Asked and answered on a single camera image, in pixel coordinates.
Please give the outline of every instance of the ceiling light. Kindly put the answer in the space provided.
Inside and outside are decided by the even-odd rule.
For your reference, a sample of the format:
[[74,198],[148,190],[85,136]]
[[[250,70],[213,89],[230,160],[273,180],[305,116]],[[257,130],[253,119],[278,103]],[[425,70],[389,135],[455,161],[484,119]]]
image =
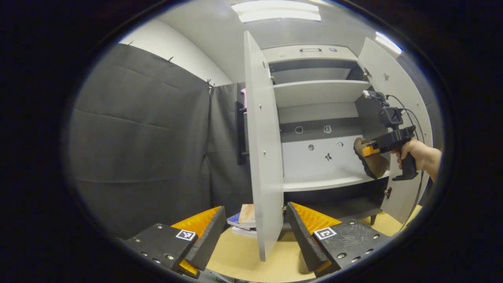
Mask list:
[[266,19],[304,19],[321,21],[315,5],[283,0],[260,0],[232,5],[243,23]]
[[402,48],[400,48],[400,46],[396,45],[382,33],[376,32],[376,41],[393,50],[393,52],[397,53],[398,55],[402,53]]

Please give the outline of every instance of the book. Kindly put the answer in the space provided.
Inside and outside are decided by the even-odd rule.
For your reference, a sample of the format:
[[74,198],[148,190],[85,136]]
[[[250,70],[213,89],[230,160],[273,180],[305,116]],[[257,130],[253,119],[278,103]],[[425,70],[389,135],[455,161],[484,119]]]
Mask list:
[[241,228],[257,227],[255,222],[255,209],[253,204],[243,204],[239,213],[238,223]]
[[246,230],[250,230],[250,228],[241,227],[241,225],[239,224],[239,214],[240,213],[236,213],[233,216],[227,218],[227,224],[235,226],[235,227],[243,228],[243,229],[246,229]]
[[242,236],[247,236],[247,237],[252,237],[252,238],[256,238],[257,237],[257,232],[256,231],[248,231],[248,230],[241,229],[241,228],[238,228],[238,227],[231,227],[230,230],[234,234],[238,234],[238,235],[242,235]]

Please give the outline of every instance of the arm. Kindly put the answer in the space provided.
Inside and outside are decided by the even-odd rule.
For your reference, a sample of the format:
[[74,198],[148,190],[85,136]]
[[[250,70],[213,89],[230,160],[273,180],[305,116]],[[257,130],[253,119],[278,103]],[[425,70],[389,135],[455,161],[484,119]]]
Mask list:
[[442,152],[438,149],[430,148],[419,140],[413,139],[403,145],[402,154],[397,150],[392,150],[391,153],[395,153],[398,157],[396,161],[400,164],[400,169],[402,169],[402,160],[410,153],[415,159],[418,170],[426,170],[433,182],[437,179],[442,160]]

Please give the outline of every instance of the cabinet door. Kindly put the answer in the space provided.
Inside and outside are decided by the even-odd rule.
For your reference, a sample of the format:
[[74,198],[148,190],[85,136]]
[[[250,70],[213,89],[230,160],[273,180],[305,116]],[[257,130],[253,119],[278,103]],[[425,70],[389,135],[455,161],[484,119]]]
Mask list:
[[[369,81],[376,91],[382,92],[384,95],[390,94],[396,96],[404,104],[405,108],[414,112],[423,129],[424,143],[431,147],[433,143],[432,130],[426,105],[412,79],[398,64],[396,59],[376,42],[366,38],[357,63],[362,69],[366,68],[368,70],[371,75],[368,77]],[[390,97],[388,102],[390,106],[401,108],[397,100],[392,97]],[[400,128],[411,126],[406,114],[402,118],[403,125]],[[421,140],[419,127],[416,122],[414,124],[419,135],[419,137],[415,138]],[[384,198],[381,209],[401,223],[404,223],[424,192],[428,174],[426,171],[424,172],[419,194],[418,188],[421,181],[421,173],[412,180],[392,181],[392,178],[401,174],[402,171],[398,167],[396,156],[392,155],[388,181],[388,188],[391,187],[392,191],[389,199]]]
[[246,112],[251,185],[261,261],[266,261],[283,226],[283,159],[269,64],[244,32]]

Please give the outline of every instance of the drawer handle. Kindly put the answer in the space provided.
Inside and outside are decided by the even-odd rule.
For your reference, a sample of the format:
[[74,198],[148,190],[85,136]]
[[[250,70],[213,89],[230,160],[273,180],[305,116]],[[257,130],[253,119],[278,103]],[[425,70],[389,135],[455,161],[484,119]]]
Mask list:
[[310,47],[310,48],[301,48],[300,49],[300,52],[303,52],[304,50],[308,50],[308,49],[316,49],[318,51],[321,51],[321,48],[317,48],[317,47]]

